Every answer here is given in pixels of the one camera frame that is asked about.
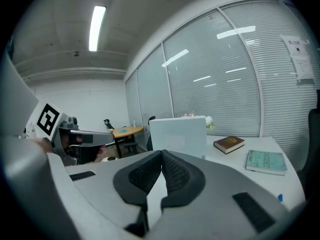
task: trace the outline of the ceiling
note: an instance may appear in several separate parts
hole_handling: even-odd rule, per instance
[[[13,33],[13,63],[25,80],[70,68],[124,75],[137,40],[190,1],[37,0]],[[95,6],[106,6],[106,14],[98,51],[90,52]]]

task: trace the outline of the office chair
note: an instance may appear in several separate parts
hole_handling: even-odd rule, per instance
[[[150,125],[150,124],[149,124],[149,121],[154,120],[154,119],[156,119],[156,117],[155,117],[155,116],[151,116],[151,117],[149,118],[149,120],[148,120],[148,125]],[[146,150],[148,150],[148,151],[154,150],[154,148],[153,148],[153,146],[152,146],[151,134],[150,134],[149,139],[148,139],[148,141],[147,141],[147,143],[146,143]]]
[[[106,127],[108,127],[109,129],[114,129],[114,127],[111,125],[109,119],[105,119],[103,121],[104,121],[104,124],[106,125]]]
[[[302,170],[297,171],[303,187],[305,199],[309,199],[313,190],[318,185],[320,166],[320,89],[316,90],[317,104],[308,115],[309,125],[309,150],[305,165]]]

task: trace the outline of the white plastic surface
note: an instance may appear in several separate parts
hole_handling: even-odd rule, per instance
[[[38,99],[24,83],[7,53],[0,61],[0,103],[0,135],[23,135]]]
[[[205,116],[149,121],[153,150],[176,151],[203,158],[206,155]]]

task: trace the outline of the window blind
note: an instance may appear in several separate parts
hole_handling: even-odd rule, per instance
[[[272,136],[296,169],[308,153],[308,113],[316,107],[313,80],[297,81],[281,35],[299,36],[310,57],[316,83],[319,64],[307,35],[294,15],[278,1],[251,1],[222,8],[237,28],[255,26],[242,36],[252,54],[262,86],[263,136]]]
[[[137,71],[135,71],[125,82],[125,95],[130,125],[133,126],[135,122],[137,126],[142,126],[138,96]],[[146,147],[145,137],[143,133],[135,134],[134,138],[141,147]]]
[[[257,78],[241,39],[220,12],[189,23],[163,42],[174,116],[211,116],[219,136],[257,137]]]
[[[164,55],[159,46],[136,71],[145,143],[150,135],[148,125],[150,117],[172,118],[168,76],[166,68],[162,67],[163,63]]]

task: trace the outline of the white box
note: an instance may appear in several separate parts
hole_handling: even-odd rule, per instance
[[[149,121],[153,150],[185,153],[204,159],[207,153],[206,117],[179,117]]]

